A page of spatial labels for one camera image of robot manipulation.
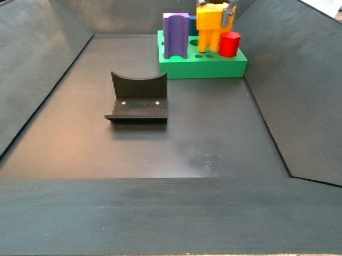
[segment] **green pegboard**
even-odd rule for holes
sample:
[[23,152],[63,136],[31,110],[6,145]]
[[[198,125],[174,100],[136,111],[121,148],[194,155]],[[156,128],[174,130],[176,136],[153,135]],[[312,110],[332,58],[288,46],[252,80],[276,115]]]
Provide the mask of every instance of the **green pegboard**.
[[172,56],[164,58],[164,34],[157,31],[157,51],[160,74],[166,72],[168,79],[242,77],[246,58],[240,49],[233,58],[224,58],[217,53],[197,52],[197,36],[188,37],[188,58]]

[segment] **red cylinder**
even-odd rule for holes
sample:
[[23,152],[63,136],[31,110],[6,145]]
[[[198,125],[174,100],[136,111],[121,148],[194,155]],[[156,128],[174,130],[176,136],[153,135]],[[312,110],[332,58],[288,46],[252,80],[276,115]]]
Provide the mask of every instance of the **red cylinder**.
[[220,34],[218,55],[232,58],[237,54],[240,44],[240,34],[236,32],[225,32]]

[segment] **black holder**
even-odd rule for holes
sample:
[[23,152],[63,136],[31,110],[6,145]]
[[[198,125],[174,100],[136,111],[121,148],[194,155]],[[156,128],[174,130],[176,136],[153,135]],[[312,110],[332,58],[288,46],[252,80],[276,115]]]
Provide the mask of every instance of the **black holder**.
[[116,95],[110,121],[166,121],[166,73],[146,79],[130,79],[113,72]]

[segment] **gray surface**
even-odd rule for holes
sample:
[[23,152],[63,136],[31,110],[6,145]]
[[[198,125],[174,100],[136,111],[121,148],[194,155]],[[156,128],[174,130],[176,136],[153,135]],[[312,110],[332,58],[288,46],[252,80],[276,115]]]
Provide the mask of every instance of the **gray surface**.
[[257,0],[234,30],[291,174],[342,185],[342,25],[299,1]]
[[342,253],[342,190],[295,179],[0,182],[0,254]]
[[168,124],[112,125],[110,71],[157,75],[156,36],[96,36],[0,178],[287,177],[242,79],[168,81]]
[[[96,34],[154,34],[162,13],[194,14],[196,0],[59,0]],[[236,18],[253,0],[240,0]]]
[[0,6],[0,155],[92,33],[55,1]]

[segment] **purple peg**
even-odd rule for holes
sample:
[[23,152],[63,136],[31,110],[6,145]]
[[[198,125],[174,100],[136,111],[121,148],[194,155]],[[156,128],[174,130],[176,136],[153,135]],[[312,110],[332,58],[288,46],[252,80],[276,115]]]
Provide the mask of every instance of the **purple peg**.
[[164,58],[177,55],[186,58],[188,46],[188,13],[164,13]]

